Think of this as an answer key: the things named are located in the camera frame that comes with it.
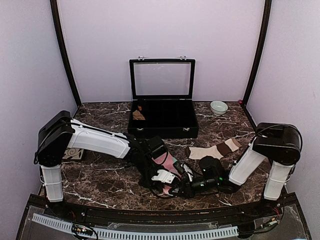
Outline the pink patterned sock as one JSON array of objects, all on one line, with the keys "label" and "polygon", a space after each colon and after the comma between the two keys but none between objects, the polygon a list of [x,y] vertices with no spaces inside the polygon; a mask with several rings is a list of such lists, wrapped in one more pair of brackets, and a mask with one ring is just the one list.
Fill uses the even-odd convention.
[{"label": "pink patterned sock", "polygon": [[177,196],[181,185],[181,175],[173,166],[173,164],[177,162],[177,160],[169,152],[166,152],[160,155],[158,158],[153,159],[153,161],[156,165],[155,173],[153,173],[153,176],[156,175],[157,170],[160,169],[167,170],[168,172],[171,172],[176,176],[172,184],[162,183],[160,181],[153,182],[161,185],[164,194],[168,196]]}]

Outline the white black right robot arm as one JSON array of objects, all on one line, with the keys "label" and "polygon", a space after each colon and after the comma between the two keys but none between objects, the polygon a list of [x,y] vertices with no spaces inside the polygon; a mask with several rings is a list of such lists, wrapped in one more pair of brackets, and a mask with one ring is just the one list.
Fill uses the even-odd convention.
[{"label": "white black right robot arm", "polygon": [[237,192],[248,177],[266,159],[272,162],[263,193],[263,200],[255,205],[255,213],[266,217],[275,208],[275,203],[291,172],[300,160],[303,138],[300,131],[291,124],[261,122],[255,135],[241,157],[225,170],[221,159],[241,147],[234,138],[209,148],[188,147],[186,155],[197,160],[202,176],[187,183],[188,196],[196,192],[217,188],[218,191],[232,194]]}]

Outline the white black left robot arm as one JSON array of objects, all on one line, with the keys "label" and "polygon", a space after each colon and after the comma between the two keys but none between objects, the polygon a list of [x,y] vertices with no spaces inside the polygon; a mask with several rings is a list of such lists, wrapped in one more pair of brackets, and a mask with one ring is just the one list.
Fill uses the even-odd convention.
[{"label": "white black left robot arm", "polygon": [[76,148],[98,152],[118,159],[128,158],[150,181],[151,168],[156,160],[169,152],[160,137],[137,138],[129,133],[116,133],[84,124],[71,117],[69,111],[62,110],[38,132],[38,145],[34,164],[40,165],[47,199],[51,210],[60,218],[71,213],[65,203],[62,185],[61,164],[66,149]]}]

